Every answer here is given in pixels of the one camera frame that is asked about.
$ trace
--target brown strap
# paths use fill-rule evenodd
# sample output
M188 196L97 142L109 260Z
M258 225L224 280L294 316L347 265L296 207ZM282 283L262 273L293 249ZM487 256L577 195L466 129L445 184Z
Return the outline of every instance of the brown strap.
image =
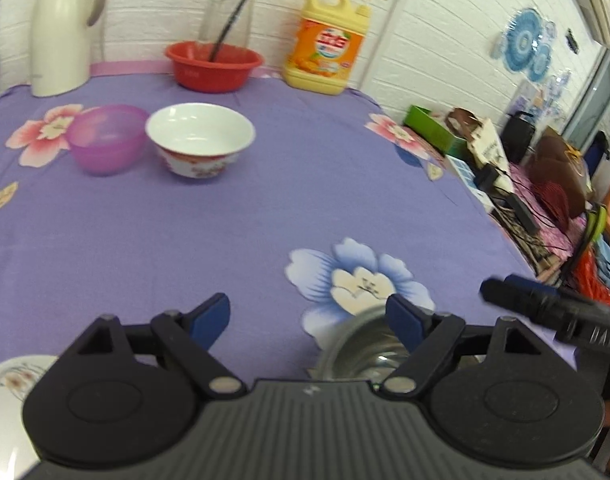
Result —
M454 127L450 119L454 119L458 123L458 129ZM464 108L454 108L447 114L445 122L454 135L463 137L468 142L473 142L473 131L483 125L472 112Z

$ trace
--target yellow detergent bottle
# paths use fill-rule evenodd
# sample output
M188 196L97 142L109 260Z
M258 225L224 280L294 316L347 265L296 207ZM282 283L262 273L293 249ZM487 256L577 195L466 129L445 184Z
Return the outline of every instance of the yellow detergent bottle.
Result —
M338 95L347 86L370 28L371 9L365 3L354 10L351 0L337 1L305 2L296 46L283 69L290 86L329 95Z

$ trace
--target pink cloth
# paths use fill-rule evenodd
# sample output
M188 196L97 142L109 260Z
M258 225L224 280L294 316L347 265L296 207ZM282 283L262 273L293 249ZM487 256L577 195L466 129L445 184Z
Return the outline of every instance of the pink cloth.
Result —
M525 202L534 213L534 220L540 225L540 237L547 248L561 260L568 259L574 251L574 246L565 235L554 225L549 215L542 208L536 197L531 192L531 182L527 177L525 168L517 164L511 164L512 180L514 180L514 192ZM566 233L574 244L581 239L584 231L585 220L578 217L569 222L569 231Z

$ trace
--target purple tablecloth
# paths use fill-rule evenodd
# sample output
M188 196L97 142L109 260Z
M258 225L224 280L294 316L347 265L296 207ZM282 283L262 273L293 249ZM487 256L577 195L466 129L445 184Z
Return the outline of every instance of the purple tablecloth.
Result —
M106 178L83 174L66 150L19 164L45 156L40 142L67 126L65 112L49 113L57 106L195 101L240 111L258 134L214 180L173 176L151 147ZM0 361L57 354L103 312L146 322L217 291L232 317L212 353L245 381L304 377L330 326L392 288L492 324L500 311L478 297L481 280L530 270L455 177L430 180L427 161L366 128L380 113L358 93L272 78L222 95L165 75L98 77L43 99L13 88L0 98ZM26 125L42 128L38 144L6 147L27 120L43 121Z

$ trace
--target purple bowl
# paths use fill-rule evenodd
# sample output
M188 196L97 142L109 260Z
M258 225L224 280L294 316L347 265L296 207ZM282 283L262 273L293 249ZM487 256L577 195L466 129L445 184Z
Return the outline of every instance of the purple bowl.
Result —
M107 105L78 114L65 138L78 165L94 175L126 170L142 155L149 114L129 105Z

